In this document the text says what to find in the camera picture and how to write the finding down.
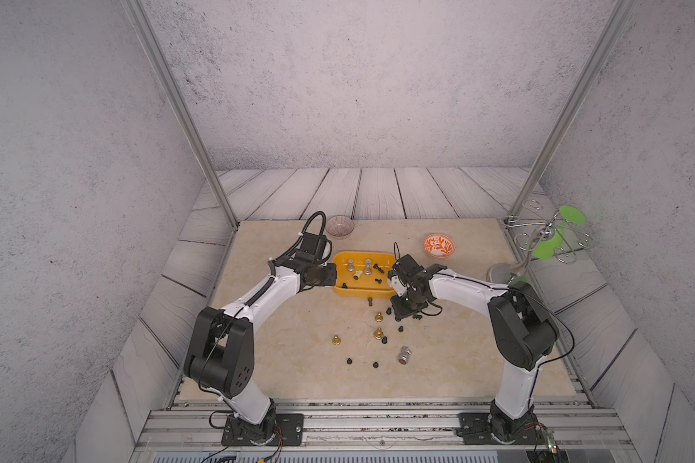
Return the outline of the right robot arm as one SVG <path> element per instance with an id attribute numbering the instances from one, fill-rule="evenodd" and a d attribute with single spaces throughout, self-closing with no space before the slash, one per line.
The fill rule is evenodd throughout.
<path id="1" fill-rule="evenodd" d="M 465 445 L 542 445 L 556 451 L 552 433 L 535 413 L 534 390 L 541 366 L 560 335 L 554 314 L 524 282 L 494 284 L 459 275 L 441 264 L 424 267 L 411 255 L 398 256 L 387 274 L 395 294 L 395 320 L 430 318 L 451 302 L 485 316 L 504 359 L 499 390 L 488 415 L 459 415 L 456 434 Z"/>

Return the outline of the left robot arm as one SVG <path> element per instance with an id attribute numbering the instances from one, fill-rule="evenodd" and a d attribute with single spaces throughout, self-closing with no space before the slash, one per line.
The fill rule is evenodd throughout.
<path id="1" fill-rule="evenodd" d="M 264 446 L 282 435 L 274 400 L 253 379 L 255 335 L 289 299 L 336 284 L 337 269 L 328 261 L 331 241 L 325 226 L 326 214 L 313 213 L 295 243 L 268 261 L 262 282 L 220 309 L 204 308 L 195 320 L 183 373 L 233 412 L 224 426 L 224 445 Z"/>

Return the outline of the yellow plastic storage box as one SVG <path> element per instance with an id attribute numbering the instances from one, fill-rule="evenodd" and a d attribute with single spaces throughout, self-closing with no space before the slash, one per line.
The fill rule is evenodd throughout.
<path id="1" fill-rule="evenodd" d="M 372 261 L 372 274 L 365 275 L 364 268 L 367 259 Z M 362 272 L 359 280 L 353 279 L 355 272 L 348 272 L 348 260 L 354 260 L 355 272 Z M 344 251 L 332 258 L 332 262 L 337 267 L 337 283 L 334 291 L 340 296 L 360 297 L 372 299 L 388 299 L 395 295 L 394 289 L 389 285 L 388 272 L 392 269 L 396 259 L 391 254 L 378 252 Z M 384 274 L 380 274 L 373 268 L 373 264 L 378 264 Z M 382 284 L 378 284 L 375 279 L 382 279 Z M 346 283 L 348 289 L 342 289 L 341 285 Z"/>

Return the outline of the silver rook chess piece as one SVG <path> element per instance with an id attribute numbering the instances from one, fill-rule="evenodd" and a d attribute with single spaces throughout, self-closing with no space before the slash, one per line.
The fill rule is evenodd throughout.
<path id="1" fill-rule="evenodd" d="M 409 358 L 411 357 L 411 350 L 407 346 L 403 346 L 400 350 L 400 353 L 398 355 L 398 362 L 401 365 L 406 365 L 409 362 Z"/>

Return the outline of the striped glass bowl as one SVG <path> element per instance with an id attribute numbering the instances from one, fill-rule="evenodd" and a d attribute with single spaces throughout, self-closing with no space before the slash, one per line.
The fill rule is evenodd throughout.
<path id="1" fill-rule="evenodd" d="M 333 238 L 346 238 L 353 233 L 355 229 L 354 221 L 345 215 L 331 216 L 325 225 L 326 233 Z"/>

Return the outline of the orange patterned bowl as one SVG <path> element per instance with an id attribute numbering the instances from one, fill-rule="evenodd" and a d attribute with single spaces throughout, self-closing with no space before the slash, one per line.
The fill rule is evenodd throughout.
<path id="1" fill-rule="evenodd" d="M 430 257 L 438 260 L 450 258 L 456 250 L 453 239 L 442 233 L 433 233 L 425 237 L 423 247 Z"/>

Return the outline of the metal cup tree stand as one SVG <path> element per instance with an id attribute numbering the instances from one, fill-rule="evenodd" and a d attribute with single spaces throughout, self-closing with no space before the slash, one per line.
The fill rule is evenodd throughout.
<path id="1" fill-rule="evenodd" d="M 519 260 L 514 264 L 494 264 L 486 273 L 488 281 L 511 284 L 521 280 L 533 260 L 556 260 L 560 264 L 577 262 L 594 239 L 584 231 L 586 215 L 573 206 L 554 208 L 536 197 L 522 203 L 519 215 L 504 221 Z"/>

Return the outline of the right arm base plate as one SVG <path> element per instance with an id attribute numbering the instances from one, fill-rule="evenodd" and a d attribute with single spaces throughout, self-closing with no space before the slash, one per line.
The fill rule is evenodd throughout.
<path id="1" fill-rule="evenodd" d="M 546 445 L 546 433 L 535 414 L 510 419 L 504 414 L 461 413 L 455 434 L 465 445 Z"/>

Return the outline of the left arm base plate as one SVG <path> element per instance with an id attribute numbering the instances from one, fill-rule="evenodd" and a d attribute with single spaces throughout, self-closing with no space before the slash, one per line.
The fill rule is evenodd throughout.
<path id="1" fill-rule="evenodd" d="M 224 447 L 299 447 L 302 444 L 302 414 L 268 414 L 260 424 L 230 416 L 224 424 Z"/>

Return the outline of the left aluminium frame post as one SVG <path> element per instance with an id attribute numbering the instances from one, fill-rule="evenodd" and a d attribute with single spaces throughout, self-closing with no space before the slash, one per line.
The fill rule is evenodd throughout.
<path id="1" fill-rule="evenodd" d="M 162 86 L 162 90 L 169 102 L 169 105 L 178 121 L 183 134 L 189 144 L 192 153 L 198 162 L 202 173 L 208 183 L 208 187 L 214 195 L 218 206 L 223 210 L 225 218 L 233 231 L 239 228 L 239 220 L 233 211 L 233 208 L 227 198 L 227 195 L 221 185 L 221 181 L 216 175 L 214 164 L 205 147 L 203 139 L 193 121 L 193 117 L 185 103 L 183 94 L 176 82 L 176 79 L 170 69 L 164 52 L 159 44 L 158 37 L 154 32 L 154 28 L 148 18 L 142 1 L 139 0 L 123 0 L 121 2 L 125 8 L 125 12 L 131 21 L 131 25 L 135 30 L 137 38 L 143 47 L 145 54 L 152 66 L 154 74 L 158 82 Z"/>

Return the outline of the aluminium frame post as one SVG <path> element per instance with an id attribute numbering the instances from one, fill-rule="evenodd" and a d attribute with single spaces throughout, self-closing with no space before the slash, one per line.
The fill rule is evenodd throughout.
<path id="1" fill-rule="evenodd" d="M 223 210 L 225 218 L 233 231 L 239 228 L 239 220 L 233 211 L 233 208 L 227 198 L 227 195 L 221 185 L 221 181 L 216 175 L 214 164 L 205 147 L 203 139 L 193 121 L 193 117 L 185 103 L 183 94 L 176 82 L 176 79 L 170 69 L 164 52 L 159 44 L 158 37 L 154 32 L 154 28 L 148 18 L 142 1 L 139 0 L 123 0 L 121 2 L 125 8 L 125 12 L 131 21 L 131 25 L 135 30 L 137 38 L 143 47 L 145 54 L 152 66 L 154 74 L 158 82 L 162 86 L 162 90 L 169 102 L 169 105 L 178 121 L 183 134 L 189 144 L 192 153 L 198 162 L 202 173 L 208 183 L 208 187 L 214 195 L 218 206 Z"/>
<path id="2" fill-rule="evenodd" d="M 505 219 L 506 224 L 519 221 L 519 216 L 523 210 L 523 203 L 533 193 L 536 184 L 541 180 L 546 169 L 548 169 L 551 160 L 554 158 L 567 131 L 575 120 L 579 109 L 583 102 L 585 102 L 588 92 L 604 67 L 627 21 L 631 17 L 635 5 L 636 1 L 634 0 L 620 0 L 615 3 L 614 9 L 604 25 L 602 34 L 600 34 L 600 38 L 598 38 L 577 80 L 575 80 L 573 90 L 571 90 L 564 103 L 556 122 L 546 137 L 542 148 L 536 156 L 522 184 L 517 198 L 515 198 L 515 202 L 508 212 L 507 218 Z"/>

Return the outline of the right aluminium frame post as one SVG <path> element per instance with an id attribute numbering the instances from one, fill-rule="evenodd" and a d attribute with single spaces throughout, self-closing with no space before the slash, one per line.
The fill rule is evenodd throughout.
<path id="1" fill-rule="evenodd" d="M 575 120 L 579 109 L 583 102 L 585 102 L 588 92 L 604 67 L 627 21 L 631 17 L 635 5 L 636 1 L 634 0 L 620 0 L 615 3 L 614 9 L 604 25 L 602 34 L 600 34 L 600 38 L 598 38 L 577 80 L 575 80 L 573 90 L 571 90 L 564 103 L 556 122 L 546 137 L 542 148 L 536 156 L 522 184 L 517 198 L 515 198 L 515 202 L 508 212 L 507 218 L 505 219 L 506 224 L 519 221 L 519 216 L 523 210 L 523 203 L 533 193 L 536 184 L 541 180 L 546 169 L 548 169 L 551 160 L 554 158 L 567 131 Z"/>

